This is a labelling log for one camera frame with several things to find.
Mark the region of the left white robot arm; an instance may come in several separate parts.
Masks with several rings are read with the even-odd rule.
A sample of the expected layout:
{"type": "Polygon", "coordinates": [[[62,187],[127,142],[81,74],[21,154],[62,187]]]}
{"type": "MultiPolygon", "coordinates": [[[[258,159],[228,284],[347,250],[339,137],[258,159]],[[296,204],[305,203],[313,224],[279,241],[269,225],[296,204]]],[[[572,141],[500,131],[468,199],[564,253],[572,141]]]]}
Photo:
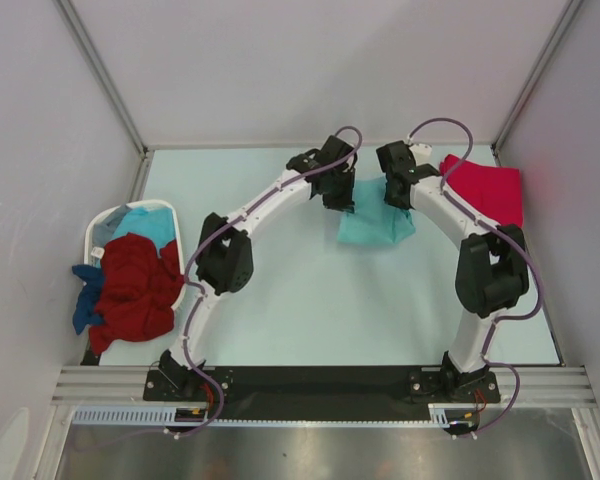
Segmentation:
{"type": "Polygon", "coordinates": [[[330,210],[354,210],[355,164],[362,135],[351,145],[341,138],[340,128],[322,147],[292,157],[276,180],[255,199],[234,212],[209,214],[202,225],[199,243],[185,267],[185,283],[196,296],[177,339],[158,362],[167,389],[187,400],[211,383],[203,372],[205,359],[197,349],[212,313],[230,294],[243,289],[254,273],[255,237],[291,208],[320,196],[330,210]]]}

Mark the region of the aluminium frame rail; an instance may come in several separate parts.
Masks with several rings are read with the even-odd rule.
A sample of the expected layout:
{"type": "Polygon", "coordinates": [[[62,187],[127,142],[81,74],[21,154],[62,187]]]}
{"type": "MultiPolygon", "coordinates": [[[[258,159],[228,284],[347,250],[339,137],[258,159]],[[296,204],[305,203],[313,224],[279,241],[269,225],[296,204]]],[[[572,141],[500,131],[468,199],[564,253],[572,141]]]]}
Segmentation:
{"type": "Polygon", "coordinates": [[[143,403],[148,367],[66,366],[57,379],[52,405],[143,403]]]}

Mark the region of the white laundry basket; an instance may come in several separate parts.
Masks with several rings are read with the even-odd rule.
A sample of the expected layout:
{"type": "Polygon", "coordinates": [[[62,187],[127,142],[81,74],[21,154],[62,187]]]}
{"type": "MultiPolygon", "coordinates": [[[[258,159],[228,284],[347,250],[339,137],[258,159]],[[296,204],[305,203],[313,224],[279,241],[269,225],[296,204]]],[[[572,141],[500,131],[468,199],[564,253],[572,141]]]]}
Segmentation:
{"type": "Polygon", "coordinates": [[[122,307],[176,311],[184,298],[177,215],[166,201],[123,204],[98,214],[85,234],[76,312],[104,315],[122,307]]]}

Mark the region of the teal t-shirt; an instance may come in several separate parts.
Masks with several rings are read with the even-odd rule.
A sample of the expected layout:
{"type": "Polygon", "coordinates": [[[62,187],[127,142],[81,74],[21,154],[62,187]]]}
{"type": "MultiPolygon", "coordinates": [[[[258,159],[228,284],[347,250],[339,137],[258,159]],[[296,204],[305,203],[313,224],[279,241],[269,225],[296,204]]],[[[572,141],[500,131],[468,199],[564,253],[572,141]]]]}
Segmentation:
{"type": "Polygon", "coordinates": [[[353,190],[354,211],[342,214],[337,241],[349,245],[384,247],[396,245],[416,232],[407,210],[384,201],[386,180],[357,180],[353,190]]]}

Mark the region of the light blue t-shirt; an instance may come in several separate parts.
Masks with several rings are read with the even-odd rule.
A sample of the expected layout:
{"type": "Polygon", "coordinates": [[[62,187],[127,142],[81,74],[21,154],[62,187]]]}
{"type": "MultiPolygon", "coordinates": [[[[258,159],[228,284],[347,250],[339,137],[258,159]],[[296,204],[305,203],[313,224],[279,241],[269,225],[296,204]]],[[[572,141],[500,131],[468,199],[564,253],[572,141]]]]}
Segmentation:
{"type": "Polygon", "coordinates": [[[112,240],[132,233],[151,240],[160,250],[176,238],[172,210],[158,208],[148,210],[144,207],[131,209],[124,215],[114,230],[112,240]]]}

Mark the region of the folded red t-shirt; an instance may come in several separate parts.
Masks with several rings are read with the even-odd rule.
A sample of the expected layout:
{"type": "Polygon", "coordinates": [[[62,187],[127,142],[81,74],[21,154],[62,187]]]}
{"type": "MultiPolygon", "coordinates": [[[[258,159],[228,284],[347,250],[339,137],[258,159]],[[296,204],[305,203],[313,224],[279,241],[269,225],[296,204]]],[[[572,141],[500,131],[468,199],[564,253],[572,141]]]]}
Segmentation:
{"type": "Polygon", "coordinates": [[[519,170],[464,161],[451,173],[447,182],[481,214],[502,225],[523,227],[522,178],[519,170]]]}

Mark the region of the dark blue t-shirt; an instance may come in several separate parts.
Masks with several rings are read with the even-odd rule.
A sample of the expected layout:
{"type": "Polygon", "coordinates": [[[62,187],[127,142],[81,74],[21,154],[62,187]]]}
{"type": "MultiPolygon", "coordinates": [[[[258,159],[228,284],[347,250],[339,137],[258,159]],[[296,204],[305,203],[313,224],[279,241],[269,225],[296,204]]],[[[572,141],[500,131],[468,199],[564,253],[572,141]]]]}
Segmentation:
{"type": "Polygon", "coordinates": [[[96,305],[100,300],[105,277],[100,268],[91,265],[74,265],[71,270],[83,282],[72,317],[75,333],[81,335],[87,327],[104,323],[102,315],[96,312],[96,305]]]}

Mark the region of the dark red t-shirt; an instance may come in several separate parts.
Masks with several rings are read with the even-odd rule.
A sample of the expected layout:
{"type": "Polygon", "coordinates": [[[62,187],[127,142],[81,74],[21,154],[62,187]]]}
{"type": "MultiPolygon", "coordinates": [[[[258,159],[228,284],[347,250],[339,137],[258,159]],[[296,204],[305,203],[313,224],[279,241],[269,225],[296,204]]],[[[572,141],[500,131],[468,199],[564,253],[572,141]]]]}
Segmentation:
{"type": "Polygon", "coordinates": [[[146,342],[173,330],[173,304],[184,285],[176,240],[157,249],[149,238],[128,233],[106,245],[101,269],[104,284],[94,311],[103,323],[89,328],[95,354],[116,340],[146,342]]]}

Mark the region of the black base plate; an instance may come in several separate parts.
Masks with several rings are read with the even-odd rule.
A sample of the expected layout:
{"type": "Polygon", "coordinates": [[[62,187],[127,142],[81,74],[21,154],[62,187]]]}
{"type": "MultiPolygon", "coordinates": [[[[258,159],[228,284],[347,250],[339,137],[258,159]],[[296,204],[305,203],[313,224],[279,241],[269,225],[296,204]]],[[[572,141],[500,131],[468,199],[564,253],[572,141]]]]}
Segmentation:
{"type": "Polygon", "coordinates": [[[425,420],[430,404],[452,408],[500,402],[492,372],[463,386],[426,366],[218,366],[219,418],[238,421],[399,422],[425,420]]]}

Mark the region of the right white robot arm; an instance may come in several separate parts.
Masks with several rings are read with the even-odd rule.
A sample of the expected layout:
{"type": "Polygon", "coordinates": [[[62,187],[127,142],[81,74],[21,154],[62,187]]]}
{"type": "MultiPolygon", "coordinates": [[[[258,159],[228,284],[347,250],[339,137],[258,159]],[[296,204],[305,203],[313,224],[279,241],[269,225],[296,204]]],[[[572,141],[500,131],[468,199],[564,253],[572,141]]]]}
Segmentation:
{"type": "Polygon", "coordinates": [[[529,290],[522,230],[499,225],[451,189],[430,164],[419,164],[412,146],[396,141],[376,149],[385,174],[385,202],[426,216],[458,249],[455,292],[463,307],[456,337],[443,355],[441,391],[453,401],[473,394],[489,372],[490,345],[499,323],[529,290]]]}

